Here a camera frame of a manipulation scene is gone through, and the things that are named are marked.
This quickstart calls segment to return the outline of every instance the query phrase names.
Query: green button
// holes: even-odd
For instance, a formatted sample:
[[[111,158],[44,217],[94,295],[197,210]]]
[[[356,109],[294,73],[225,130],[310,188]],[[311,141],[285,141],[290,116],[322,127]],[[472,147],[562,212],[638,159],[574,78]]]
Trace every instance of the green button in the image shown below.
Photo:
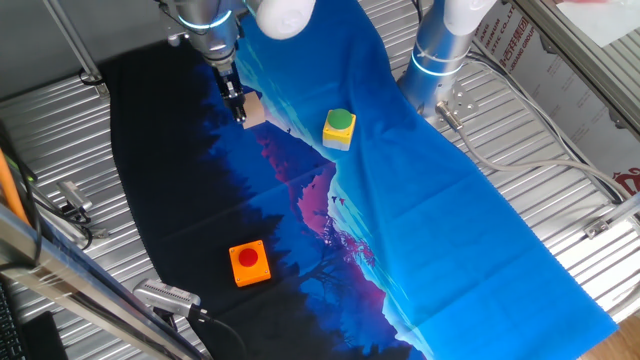
[[[329,114],[329,125],[336,130],[344,130],[351,126],[353,116],[345,109],[332,110]]]

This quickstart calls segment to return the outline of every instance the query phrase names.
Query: yellow block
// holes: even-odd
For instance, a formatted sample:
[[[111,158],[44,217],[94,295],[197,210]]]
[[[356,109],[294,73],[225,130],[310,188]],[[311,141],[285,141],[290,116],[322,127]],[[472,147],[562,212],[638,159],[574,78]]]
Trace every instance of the yellow block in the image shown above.
[[[271,279],[267,253],[262,240],[229,249],[233,277],[238,287]]]
[[[353,121],[351,121],[351,126],[346,129],[338,130],[329,125],[329,116],[327,115],[327,120],[324,122],[324,129],[322,130],[322,140],[324,141],[339,141],[345,145],[351,144],[351,139],[353,138],[353,129],[356,127],[356,116],[351,114]]]

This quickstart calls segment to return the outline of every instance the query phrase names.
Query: white cable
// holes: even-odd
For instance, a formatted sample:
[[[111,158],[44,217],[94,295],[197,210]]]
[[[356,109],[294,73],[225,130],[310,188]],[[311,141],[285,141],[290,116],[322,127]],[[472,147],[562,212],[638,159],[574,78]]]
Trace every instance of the white cable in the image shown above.
[[[543,166],[556,166],[556,165],[569,166],[569,167],[573,167],[573,168],[588,172],[593,176],[597,177],[598,179],[606,182],[609,186],[615,189],[624,200],[627,200],[631,197],[631,195],[629,195],[627,190],[625,190],[620,184],[618,184],[613,179],[608,177],[605,173],[589,165],[586,165],[577,161],[571,161],[571,160],[542,160],[542,161],[534,161],[534,162],[517,164],[517,165],[500,165],[500,164],[493,163],[488,159],[486,159],[485,157],[483,157],[482,155],[480,155],[476,150],[476,148],[473,145],[471,145],[471,141],[467,137],[467,134],[465,133],[464,129],[459,129],[458,134],[460,135],[460,138],[462,138],[462,141],[464,141],[465,145],[467,145],[467,148],[473,154],[473,156],[475,156],[476,159],[478,159],[478,161],[480,161],[481,163],[487,165],[488,167],[494,170],[522,171],[522,170],[529,170],[532,168],[543,167]]]
[[[552,130],[555,132],[555,135],[558,139],[558,141],[560,142],[560,145],[564,148],[564,150],[567,152],[567,154],[574,159],[575,161],[567,161],[567,160],[546,160],[546,161],[540,161],[540,162],[535,162],[535,163],[529,163],[529,164],[522,164],[522,166],[525,165],[535,165],[535,164],[539,164],[539,163],[545,163],[545,165],[538,165],[538,166],[530,166],[530,167],[525,167],[525,168],[519,168],[519,169],[513,169],[513,170],[499,170],[495,167],[493,167],[492,165],[496,165],[496,166],[502,166],[504,168],[508,167],[508,166],[504,166],[504,165],[498,165],[498,164],[494,164],[489,162],[487,159],[485,158],[480,158],[478,157],[479,154],[477,154],[476,152],[472,151],[472,153],[474,155],[476,155],[476,157],[478,158],[478,160],[480,160],[481,162],[485,163],[487,166],[491,167],[494,170],[499,170],[499,171],[521,171],[527,168],[532,168],[532,167],[539,167],[539,166],[551,166],[551,165],[562,165],[562,166],[570,166],[570,167],[574,167],[574,168],[578,168],[581,169],[583,171],[589,172],[590,174],[592,174],[593,176],[595,176],[596,178],[600,179],[601,181],[607,183],[608,185],[610,185],[617,193],[618,195],[620,195],[620,197],[622,197],[623,199],[628,199],[631,197],[631,195],[617,182],[615,182],[614,180],[612,180],[609,176],[607,176],[605,173],[597,170],[596,168],[590,166],[590,165],[586,165],[583,164],[582,162],[578,161],[578,159],[574,156],[573,151],[571,151],[571,149],[569,149],[569,147],[567,146],[567,144],[565,143],[563,137],[562,137],[562,133],[560,132],[560,129],[558,129],[557,125],[555,124],[555,122],[534,102],[532,102],[531,100],[529,100],[527,97],[525,97],[525,95],[521,94],[520,91],[518,91],[512,84],[511,82],[509,82],[502,74],[500,74],[499,72],[495,71],[494,69],[492,69],[488,64],[485,64],[482,61],[478,61],[478,60],[470,60],[469,62],[472,63],[478,63],[481,64],[483,66],[485,66],[491,73],[495,74],[498,76],[498,78],[500,80],[502,80],[502,82],[506,83],[507,86],[509,86],[509,88],[511,88],[511,90],[518,95],[518,97],[522,100],[524,100],[527,104],[529,104],[531,107],[533,107],[534,109],[536,109],[538,111],[538,113],[545,118],[546,123],[549,124],[549,126],[552,128]],[[470,144],[467,143],[467,147],[469,148],[469,150],[473,149],[472,147],[470,147]]]
[[[488,64],[483,63],[482,61],[478,61],[478,60],[470,60],[469,62],[471,63],[476,63],[476,64],[480,64],[485,66],[489,71],[491,71],[493,74],[497,75],[499,79],[502,80],[502,82],[504,82],[505,84],[507,84],[507,86],[509,86],[511,88],[511,90],[522,100],[524,100],[527,104],[529,104],[531,107],[533,107],[534,109],[536,109],[538,111],[538,113],[545,118],[547,124],[549,124],[549,126],[551,126],[552,130],[555,132],[556,137],[558,138],[558,141],[560,142],[560,145],[564,148],[564,150],[567,152],[567,154],[574,160],[578,161],[578,159],[573,155],[573,151],[571,151],[571,149],[569,149],[569,147],[567,146],[567,144],[565,143],[564,139],[562,138],[562,133],[560,132],[560,129],[558,129],[558,126],[556,125],[556,123],[547,115],[546,112],[544,112],[537,104],[535,104],[533,101],[529,100],[527,97],[525,97],[522,93],[520,93],[520,91],[516,90],[515,87],[513,87],[513,85],[511,84],[511,82],[509,80],[507,80],[502,74],[500,74],[499,72],[493,70],[491,68],[491,66],[489,66]]]

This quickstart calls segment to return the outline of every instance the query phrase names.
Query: black cloth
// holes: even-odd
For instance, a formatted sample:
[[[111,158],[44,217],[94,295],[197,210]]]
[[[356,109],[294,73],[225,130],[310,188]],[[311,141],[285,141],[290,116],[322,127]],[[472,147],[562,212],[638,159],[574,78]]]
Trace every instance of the black cloth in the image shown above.
[[[198,294],[212,317],[242,336],[250,359],[408,358],[406,345],[345,348],[342,334],[323,331],[298,290],[305,277],[297,265],[280,263],[285,252],[267,246],[270,281],[235,285],[228,249],[277,240],[281,216],[249,206],[252,194],[224,154],[209,151],[220,137],[203,131],[202,119],[235,124],[228,110],[207,101],[219,94],[211,92],[210,77],[194,75],[201,63],[189,45],[159,44],[102,68],[111,91],[114,159],[162,281]],[[240,359],[237,341],[224,328],[191,325],[215,359]]]

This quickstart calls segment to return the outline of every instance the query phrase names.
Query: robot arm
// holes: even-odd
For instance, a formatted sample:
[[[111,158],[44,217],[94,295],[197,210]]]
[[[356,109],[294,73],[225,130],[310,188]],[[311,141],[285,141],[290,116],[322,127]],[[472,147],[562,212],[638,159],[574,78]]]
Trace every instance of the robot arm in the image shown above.
[[[248,8],[267,36],[284,40],[306,27],[314,5],[315,0],[168,0],[161,4],[213,68],[224,104],[238,123],[246,120],[246,113],[242,83],[234,63],[240,35],[236,15]]]
[[[457,72],[474,36],[496,0],[434,0],[416,37],[407,72],[399,81],[409,103],[426,118],[436,104],[453,100]]]

